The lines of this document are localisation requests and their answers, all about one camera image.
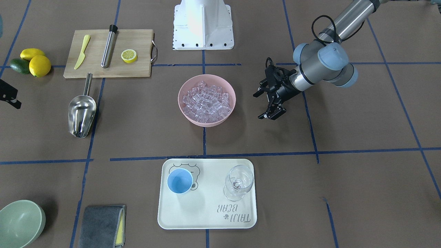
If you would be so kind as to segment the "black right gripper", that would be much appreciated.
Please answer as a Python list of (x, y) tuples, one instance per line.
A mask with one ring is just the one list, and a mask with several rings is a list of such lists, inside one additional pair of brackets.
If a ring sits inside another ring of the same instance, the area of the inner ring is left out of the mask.
[(5, 101), (16, 109), (20, 109), (22, 103), (17, 100), (18, 90), (6, 83), (4, 80), (0, 80), (0, 100)]

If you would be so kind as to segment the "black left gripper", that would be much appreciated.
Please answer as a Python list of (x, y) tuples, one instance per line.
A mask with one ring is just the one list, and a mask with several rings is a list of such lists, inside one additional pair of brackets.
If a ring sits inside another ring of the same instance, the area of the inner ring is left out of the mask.
[(258, 119), (276, 120), (286, 113), (283, 103), (299, 94), (299, 90), (290, 81), (290, 76), (297, 74), (296, 69), (288, 70), (275, 66), (271, 58), (266, 59), (266, 78), (260, 81), (259, 88), (253, 97), (260, 97), (266, 93), (269, 105), (267, 111), (260, 114)]

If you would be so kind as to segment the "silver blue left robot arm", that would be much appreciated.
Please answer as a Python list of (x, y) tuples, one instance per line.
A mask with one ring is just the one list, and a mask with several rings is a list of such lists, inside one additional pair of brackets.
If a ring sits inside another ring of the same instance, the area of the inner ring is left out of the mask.
[(336, 19), (311, 43), (301, 43), (294, 49), (295, 69), (276, 66), (271, 58), (266, 60), (266, 78), (260, 82), (254, 97), (267, 94), (268, 107), (258, 118), (276, 120), (286, 109), (283, 103), (301, 94), (321, 81), (336, 87), (347, 88), (358, 79), (358, 70), (352, 63), (342, 42), (355, 35), (370, 14), (386, 3), (384, 0), (353, 0)]

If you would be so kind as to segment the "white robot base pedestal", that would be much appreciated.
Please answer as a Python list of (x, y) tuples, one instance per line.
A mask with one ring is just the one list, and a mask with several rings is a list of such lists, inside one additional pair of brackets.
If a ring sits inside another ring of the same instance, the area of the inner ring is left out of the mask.
[(223, 0), (182, 0), (173, 25), (173, 50), (234, 48), (232, 11)]

